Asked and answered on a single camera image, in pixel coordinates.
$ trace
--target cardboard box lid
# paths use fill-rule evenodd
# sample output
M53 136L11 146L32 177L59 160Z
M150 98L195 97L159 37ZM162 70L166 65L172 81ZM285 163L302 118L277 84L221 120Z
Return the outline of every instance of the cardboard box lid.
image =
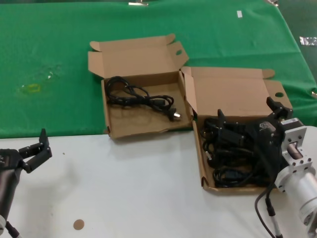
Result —
M272 69L183 67L186 99L197 115L217 116L221 109L228 117L262 117L271 113L266 98L291 107L280 82L272 78Z
M103 78L178 71L189 59L175 35L96 42L88 52L88 69Z

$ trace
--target white table surface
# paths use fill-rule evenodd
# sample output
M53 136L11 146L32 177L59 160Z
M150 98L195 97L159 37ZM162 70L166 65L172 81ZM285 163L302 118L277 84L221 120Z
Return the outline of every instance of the white table surface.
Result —
M310 127L304 141L312 158L317 149L308 145L316 135ZM257 194L201 188L192 131L135 140L51 137L53 157L22 172L8 220L24 238L269 237L254 210ZM33 143L37 138L2 139L0 148ZM306 237L287 196L275 192L272 202L284 237ZM263 200L260 210L272 228ZM80 231L73 228L77 219L85 222Z

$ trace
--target yellow stain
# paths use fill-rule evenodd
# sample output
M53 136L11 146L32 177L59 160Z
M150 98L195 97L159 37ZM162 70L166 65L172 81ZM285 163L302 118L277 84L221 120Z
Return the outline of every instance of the yellow stain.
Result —
M30 84L30 85L27 85L27 91L29 93L37 93L37 92L40 92L40 90L41 90L40 84L33 83L33 84Z

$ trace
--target green table surface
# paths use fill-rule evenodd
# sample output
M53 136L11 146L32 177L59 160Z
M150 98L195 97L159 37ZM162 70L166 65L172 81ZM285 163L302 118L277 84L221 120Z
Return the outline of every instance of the green table surface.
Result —
M169 33L187 65L274 69L295 116L317 125L314 78L278 8L263 0L8 4L0 6L0 31L1 138L38 136L42 127L50 136L103 133L89 42Z
M302 46L299 40L300 36L317 37L317 1L282 0L279 10L317 81L317 46Z

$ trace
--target cardboard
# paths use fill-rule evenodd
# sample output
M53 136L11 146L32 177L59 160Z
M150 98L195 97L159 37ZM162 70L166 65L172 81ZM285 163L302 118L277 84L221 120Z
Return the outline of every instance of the cardboard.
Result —
M269 80L271 69L183 67L186 99L197 114L193 121L195 143L201 177L201 186L212 191L256 191L258 187L217 188L212 178L213 168L207 163L202 149L200 129L208 117L217 117L221 109L229 121L246 122L268 116L272 111L266 105L271 96L275 101L292 108L282 84Z
M188 56L175 35L139 39L91 42L96 52L88 52L88 69L103 77L102 93L107 133L112 138L164 132L191 127L192 111L185 100L185 85L180 68ZM173 107L181 114L181 121L170 121L167 116L147 106L123 108L107 103L105 84L113 76L121 76L131 84L141 86L151 96L169 95ZM113 91L125 95L119 88Z

